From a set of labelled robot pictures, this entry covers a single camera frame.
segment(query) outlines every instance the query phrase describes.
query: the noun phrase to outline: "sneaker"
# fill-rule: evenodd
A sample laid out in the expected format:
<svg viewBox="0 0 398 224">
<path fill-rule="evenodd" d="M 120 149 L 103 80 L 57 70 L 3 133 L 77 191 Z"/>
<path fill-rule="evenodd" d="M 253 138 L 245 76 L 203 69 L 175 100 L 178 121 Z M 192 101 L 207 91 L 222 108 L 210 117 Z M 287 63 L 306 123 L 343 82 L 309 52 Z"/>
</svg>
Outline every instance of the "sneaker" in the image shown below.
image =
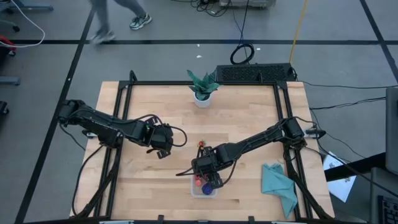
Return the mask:
<svg viewBox="0 0 398 224">
<path fill-rule="evenodd" d="M 92 38 L 91 38 L 91 43 L 92 44 L 102 44 L 105 42 L 109 42 L 113 39 L 115 39 L 115 35 L 112 31 L 109 31 L 107 34 L 95 34 Z"/>
<path fill-rule="evenodd" d="M 145 15 L 144 18 L 141 17 L 135 17 L 131 24 L 130 24 L 130 29 L 132 30 L 138 30 L 144 27 L 145 24 L 148 24 L 152 21 L 151 16 L 148 15 L 148 13 Z"/>
</svg>

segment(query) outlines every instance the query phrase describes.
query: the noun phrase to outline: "clear plastic bin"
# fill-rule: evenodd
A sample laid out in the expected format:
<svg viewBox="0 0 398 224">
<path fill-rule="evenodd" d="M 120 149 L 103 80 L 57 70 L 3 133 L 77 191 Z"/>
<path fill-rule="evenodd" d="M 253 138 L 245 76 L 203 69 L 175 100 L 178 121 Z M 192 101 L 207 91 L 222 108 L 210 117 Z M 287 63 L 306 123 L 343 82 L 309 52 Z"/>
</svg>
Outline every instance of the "clear plastic bin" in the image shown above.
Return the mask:
<svg viewBox="0 0 398 224">
<path fill-rule="evenodd" d="M 218 189 L 214 189 L 212 191 L 212 193 L 209 194 L 209 195 L 205 195 L 201 191 L 201 188 L 204 186 L 205 183 L 206 183 L 205 181 L 202 181 L 201 182 L 201 186 L 198 187 L 198 186 L 195 185 L 195 176 L 194 175 L 191 176 L 191 195 L 192 195 L 192 197 L 195 197 L 195 198 L 215 198 L 217 196 Z"/>
</svg>

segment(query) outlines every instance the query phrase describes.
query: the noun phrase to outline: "gray pants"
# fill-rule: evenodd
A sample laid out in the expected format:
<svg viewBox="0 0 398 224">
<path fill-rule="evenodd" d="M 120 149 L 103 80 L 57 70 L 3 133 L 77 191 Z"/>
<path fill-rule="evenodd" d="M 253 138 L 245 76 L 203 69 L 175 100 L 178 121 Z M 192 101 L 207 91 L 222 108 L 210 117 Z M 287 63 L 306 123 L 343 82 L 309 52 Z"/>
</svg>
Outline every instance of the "gray pants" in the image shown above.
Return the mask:
<svg viewBox="0 0 398 224">
<path fill-rule="evenodd" d="M 139 5 L 137 0 L 114 0 L 119 5 L 130 9 L 138 17 L 145 17 L 145 10 Z M 107 34 L 109 32 L 108 6 L 107 0 L 90 0 L 98 16 L 100 28 L 97 34 Z"/>
</svg>

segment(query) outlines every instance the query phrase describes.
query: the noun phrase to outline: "black keyboard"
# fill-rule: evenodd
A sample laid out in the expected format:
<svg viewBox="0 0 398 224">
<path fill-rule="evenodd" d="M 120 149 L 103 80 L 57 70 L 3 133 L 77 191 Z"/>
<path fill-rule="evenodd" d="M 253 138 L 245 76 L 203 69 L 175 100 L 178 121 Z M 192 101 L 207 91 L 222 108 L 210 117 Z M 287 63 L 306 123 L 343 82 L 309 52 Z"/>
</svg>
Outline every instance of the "black keyboard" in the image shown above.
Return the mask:
<svg viewBox="0 0 398 224">
<path fill-rule="evenodd" d="M 217 81 L 252 81 L 262 77 L 264 82 L 295 81 L 289 63 L 253 64 L 253 65 L 219 65 Z"/>
<path fill-rule="evenodd" d="M 378 196 L 379 223 L 398 224 L 398 200 Z"/>
</svg>

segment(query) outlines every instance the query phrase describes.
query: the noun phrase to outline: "person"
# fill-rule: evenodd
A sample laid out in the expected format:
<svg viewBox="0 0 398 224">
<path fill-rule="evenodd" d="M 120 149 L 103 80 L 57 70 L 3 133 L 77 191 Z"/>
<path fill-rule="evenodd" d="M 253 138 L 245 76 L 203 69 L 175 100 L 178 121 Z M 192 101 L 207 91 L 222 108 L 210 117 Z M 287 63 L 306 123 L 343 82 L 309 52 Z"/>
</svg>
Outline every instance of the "person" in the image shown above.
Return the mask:
<svg viewBox="0 0 398 224">
<path fill-rule="evenodd" d="M 115 38 L 113 31 L 109 28 L 108 22 L 108 9 L 107 0 L 90 0 L 93 9 L 96 11 L 99 20 L 99 30 L 91 38 L 93 44 L 101 44 L 103 42 L 109 42 Z M 130 29 L 138 30 L 144 25 L 152 21 L 152 18 L 146 11 L 139 5 L 137 0 L 114 0 L 119 5 L 130 9 L 136 17 L 130 23 Z"/>
</svg>

